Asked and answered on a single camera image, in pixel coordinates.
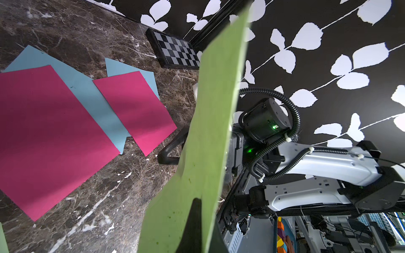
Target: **white stem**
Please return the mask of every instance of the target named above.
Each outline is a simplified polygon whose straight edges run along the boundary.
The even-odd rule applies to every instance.
[[[274,0],[271,0],[268,4],[266,4],[266,7],[267,7],[267,5],[271,4],[272,1],[274,1]]]
[[[352,10],[351,12],[347,13],[346,15],[340,17],[339,19],[333,21],[332,23],[328,24],[327,26],[321,28],[321,30],[323,30],[323,29],[327,28],[328,26],[333,25],[334,23],[338,22],[339,20],[341,20],[341,19],[343,19],[343,18],[349,16],[350,14],[352,14],[353,12],[355,12],[357,9],[359,9],[362,5],[360,5],[360,6],[357,7],[356,9]]]
[[[325,83],[324,85],[319,86],[318,88],[315,88],[315,89],[311,90],[311,92],[314,92],[314,91],[316,91],[316,90],[318,90],[318,89],[320,89],[320,88],[322,88],[322,87],[325,87],[325,86],[327,86],[329,83],[331,83],[331,82],[333,82],[334,80],[339,79],[339,78],[341,78],[341,77],[343,77],[343,76],[335,77],[334,79],[330,80],[329,82]]]
[[[196,26],[197,23],[195,23],[195,24],[193,25],[193,27],[191,27],[190,30],[188,30],[188,32],[184,35],[183,39],[187,36],[187,34],[191,31],[191,29],[193,29],[194,26]]]
[[[372,124],[370,124],[370,125],[367,125],[367,126],[365,126],[365,127],[359,128],[359,130],[363,130],[363,129],[369,127],[369,126],[372,126],[372,125],[375,125],[375,124],[377,124],[377,123],[383,122],[383,121],[385,121],[385,120],[387,120],[387,119],[396,118],[396,117],[398,117],[399,115],[402,115],[402,114],[403,114],[403,113],[400,113],[400,114],[393,115],[393,116],[391,116],[391,117],[388,117],[388,118],[385,118],[385,119],[376,121],[376,122],[374,122],[374,123],[372,123]],[[347,132],[346,132],[346,133],[342,133],[341,135],[336,136],[336,137],[334,137],[334,138],[332,138],[332,139],[330,139],[330,140],[337,139],[337,138],[339,138],[339,137],[342,137],[342,136],[345,135],[345,134],[347,134]],[[330,140],[326,140],[326,141],[323,141],[323,142],[320,142],[320,143],[315,143],[315,144],[312,144],[312,145],[324,144],[324,143],[327,143],[327,142],[330,141]]]
[[[257,68],[255,68],[255,69],[251,72],[251,74],[253,74],[253,72],[255,72],[256,70],[258,70],[261,66],[265,65],[268,61],[270,61],[271,59],[273,59],[274,56],[275,56],[277,53],[275,53],[274,55],[270,56],[270,58],[268,58],[267,61],[263,62],[262,65],[260,65],[260,66],[258,66]]]
[[[405,43],[403,43],[403,44],[401,44],[401,45],[399,45],[399,46],[397,46],[397,47],[394,47],[393,49],[389,50],[389,52],[394,51],[395,49],[398,49],[398,48],[400,48],[400,47],[403,46],[403,45],[405,45]]]

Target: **pink paper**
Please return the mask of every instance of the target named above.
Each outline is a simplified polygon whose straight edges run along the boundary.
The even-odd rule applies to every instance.
[[[0,189],[36,221],[119,151],[51,66],[0,74]]]
[[[145,155],[176,130],[168,111],[139,71],[93,82]]]

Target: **purple block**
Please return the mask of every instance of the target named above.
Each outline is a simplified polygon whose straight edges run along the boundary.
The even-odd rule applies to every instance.
[[[280,236],[283,240],[286,238],[286,233],[281,228],[277,228],[277,235]]]

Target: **white leaf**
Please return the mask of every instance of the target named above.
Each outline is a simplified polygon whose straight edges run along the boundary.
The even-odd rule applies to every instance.
[[[328,140],[327,146],[331,148],[348,148],[352,147],[353,143],[351,140],[348,139],[337,138],[333,140]]]
[[[198,21],[198,22],[194,25],[193,30],[199,31],[199,30],[201,30],[206,24],[208,24],[208,21],[205,20],[205,19],[202,19],[202,20]]]
[[[168,27],[168,24],[165,21],[155,23],[151,16],[145,14],[141,15],[141,23],[161,32]]]
[[[375,24],[391,8],[391,0],[367,0],[358,8],[357,16],[364,22]]]
[[[191,14],[191,13],[187,13],[187,19],[186,19],[187,23],[193,22],[193,23],[197,23],[198,22],[198,18],[196,15]]]
[[[248,22],[258,21],[264,16],[266,11],[266,2],[264,0],[254,0],[249,8]]]
[[[203,55],[203,53],[201,52],[201,51],[198,51],[198,53],[197,53],[197,57],[198,57],[198,60],[199,61],[201,61],[201,56]]]
[[[379,64],[388,54],[385,42],[362,47],[353,53],[353,69]]]
[[[275,89],[274,89],[275,91],[278,91],[278,92],[280,92],[281,94],[284,94],[284,91],[283,91],[283,86],[277,86]],[[282,104],[282,102],[280,101],[280,100],[278,100],[278,99],[274,99],[275,100],[275,102],[278,104],[278,105],[281,105]]]
[[[394,94],[391,96],[391,99],[405,106],[405,86],[398,85]]]
[[[152,7],[149,9],[149,13],[155,19],[155,21],[157,21],[159,18],[166,15],[171,7],[172,5],[168,0],[159,0],[152,5]]]
[[[155,28],[156,30],[159,30],[159,31],[164,31],[167,27],[168,27],[169,25],[165,22],[165,21],[162,21],[162,22],[157,22],[157,23],[155,23],[153,26],[152,26],[152,28]]]
[[[305,23],[298,31],[291,46],[305,50],[317,49],[321,45],[323,34],[316,24]]]
[[[248,81],[249,83],[255,84],[255,82],[254,82],[254,76],[250,73],[250,71],[252,70],[252,67],[250,66],[250,61],[249,61],[249,60],[246,60],[245,66],[246,66],[246,68],[245,68],[245,75],[244,75],[243,78],[244,78],[246,81]]]
[[[239,117],[241,116],[241,114],[243,113],[243,111],[237,111],[233,113],[233,123],[236,124],[239,122]]]
[[[280,50],[283,50],[286,47],[284,44],[286,42],[286,39],[277,29],[273,29],[270,37],[270,42],[278,46]]]
[[[152,27],[155,24],[155,21],[153,20],[153,18],[149,15],[146,14],[142,14],[141,15],[141,23],[147,26]]]
[[[299,89],[290,97],[290,100],[298,107],[312,106],[318,99],[307,89]]]
[[[295,68],[295,55],[290,50],[283,49],[275,54],[274,61],[289,74],[291,74]]]
[[[252,30],[250,30],[249,27],[245,27],[245,29],[245,42],[253,40],[256,35],[252,32]]]
[[[405,113],[399,115],[394,119],[394,124],[405,132]]]
[[[249,84],[247,82],[240,82],[239,89],[249,88]]]
[[[355,141],[364,140],[364,134],[359,130],[360,124],[360,116],[357,113],[353,113],[347,135]]]
[[[239,18],[238,15],[229,15],[229,22],[232,24],[233,22],[235,22],[237,19]]]
[[[369,77],[363,73],[350,72],[337,80],[336,84],[341,89],[360,89],[369,85]]]
[[[207,6],[205,7],[202,17],[213,15],[217,13],[221,8],[221,0],[209,0]]]
[[[352,70],[352,61],[347,55],[341,55],[330,68],[335,76],[343,76]]]
[[[314,134],[330,134],[339,136],[342,134],[342,125],[339,123],[326,124],[318,127],[313,132]]]
[[[283,113],[288,116],[288,111],[287,109],[285,109],[283,106],[280,106],[281,110],[283,111]]]

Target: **wall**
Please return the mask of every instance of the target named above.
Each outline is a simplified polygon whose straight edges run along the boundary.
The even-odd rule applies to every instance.
[[[190,41],[227,0],[86,0]]]
[[[289,97],[300,143],[371,140],[382,158],[404,163],[404,10],[402,0],[255,0],[240,87]],[[237,110],[259,99],[246,95]]]

